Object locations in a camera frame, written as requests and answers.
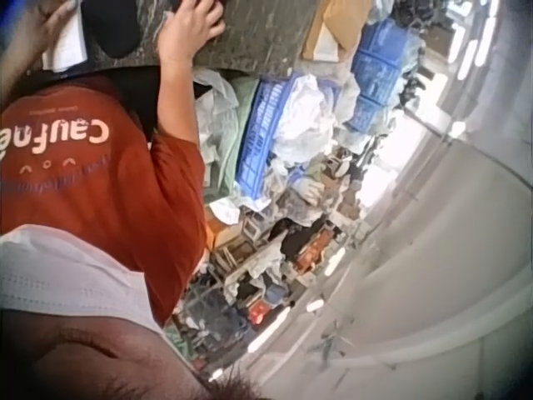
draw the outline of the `white logo print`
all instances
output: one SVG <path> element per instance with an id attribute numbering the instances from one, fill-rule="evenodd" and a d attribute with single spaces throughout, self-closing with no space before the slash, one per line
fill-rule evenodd
<path id="1" fill-rule="evenodd" d="M 5 127 L 0 130 L 0 161 L 6 156 L 11 143 L 15 148 L 31 145 L 33 154 L 43 154 L 49 143 L 57 141 L 88 140 L 92 144 L 101 144 L 108 139 L 109 126 L 99 119 L 92 119 L 91 122 L 81 118 L 72 121 L 58 119 L 51 124 L 42 123 L 35 129 L 29 126 Z"/>

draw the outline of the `white face mask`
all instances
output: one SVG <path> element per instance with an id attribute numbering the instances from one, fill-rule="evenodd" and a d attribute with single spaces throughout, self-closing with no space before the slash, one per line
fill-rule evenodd
<path id="1" fill-rule="evenodd" d="M 115 317 L 162 333 L 142 272 L 51 227 L 24 225 L 0 237 L 0 308 Z"/>

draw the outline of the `ceiling light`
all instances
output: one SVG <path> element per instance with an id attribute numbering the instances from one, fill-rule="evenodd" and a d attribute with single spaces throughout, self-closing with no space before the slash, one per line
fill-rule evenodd
<path id="1" fill-rule="evenodd" d="M 333 254 L 330 258 L 330 262 L 327 264 L 326 270 L 324 271 L 324 275 L 327 277 L 330 277 L 336 270 L 336 268 L 339 266 L 339 263 L 341 262 L 342 258 L 346 254 L 346 248 L 341 247 L 341 249 Z"/>
<path id="2" fill-rule="evenodd" d="M 495 28 L 496 18 L 488 18 L 485 22 L 485 27 L 483 28 L 483 36 L 481 37 L 480 46 L 476 54 L 476 60 L 474 61 L 477 67 L 482 67 L 486 63 L 486 59 L 489 56 L 489 50 L 491 49 Z"/>
<path id="3" fill-rule="evenodd" d="M 216 381 L 219 377 L 222 376 L 224 372 L 222 371 L 222 368 L 218 368 L 209 378 L 209 382 Z"/>
<path id="4" fill-rule="evenodd" d="M 472 63 L 474 62 L 474 56 L 476 55 L 477 50 L 477 40 L 470 40 L 468 47 L 466 48 L 465 56 L 463 57 L 463 62 L 459 67 L 459 73 L 457 73 L 457 79 L 464 81 L 470 70 L 472 68 Z"/>
<path id="5" fill-rule="evenodd" d="M 489 17 L 495 17 L 500 10 L 500 0 L 491 0 L 491 6 L 489 7 Z"/>
<path id="6" fill-rule="evenodd" d="M 462 135 L 466 130 L 466 124 L 462 121 L 455 121 L 451 125 L 451 130 L 448 133 L 448 135 L 451 138 L 457 139 L 460 135 Z"/>
<path id="7" fill-rule="evenodd" d="M 248 345 L 248 352 L 255 353 L 258 348 L 260 348 L 265 342 L 274 334 L 275 331 L 285 322 L 289 312 L 291 311 L 290 307 L 285 307 L 283 311 L 276 317 L 273 323 L 271 323 L 267 329 L 265 329 L 258 337 L 256 337 L 253 342 Z"/>
<path id="8" fill-rule="evenodd" d="M 461 45 L 463 44 L 463 39 L 465 38 L 466 30 L 454 23 L 452 27 L 456 30 L 453 35 L 453 39 L 450 45 L 450 52 L 448 53 L 448 63 L 452 64 L 456 61 L 459 56 L 459 50 L 461 50 Z"/>
<path id="9" fill-rule="evenodd" d="M 309 304 L 307 304 L 306 311 L 308 313 L 313 313 L 316 310 L 320 310 L 322 307 L 324 307 L 324 299 L 319 298 L 314 302 L 310 302 Z"/>

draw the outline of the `person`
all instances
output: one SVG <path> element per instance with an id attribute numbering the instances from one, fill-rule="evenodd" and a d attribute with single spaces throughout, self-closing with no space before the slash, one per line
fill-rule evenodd
<path id="1" fill-rule="evenodd" d="M 206 239 L 192 59 L 222 5 L 167 14 L 151 150 L 102 79 L 8 104 L 76 7 L 27 0 L 0 64 L 0 398 L 256 399 L 239 377 L 203 383 L 161 328 Z"/>

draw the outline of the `glove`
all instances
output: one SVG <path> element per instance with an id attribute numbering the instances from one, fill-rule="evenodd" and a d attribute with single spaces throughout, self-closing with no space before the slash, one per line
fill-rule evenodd
<path id="1" fill-rule="evenodd" d="M 303 198 L 306 203 L 316 207 L 324 194 L 325 186 L 310 177 L 301 177 L 296 180 L 291 188 Z"/>

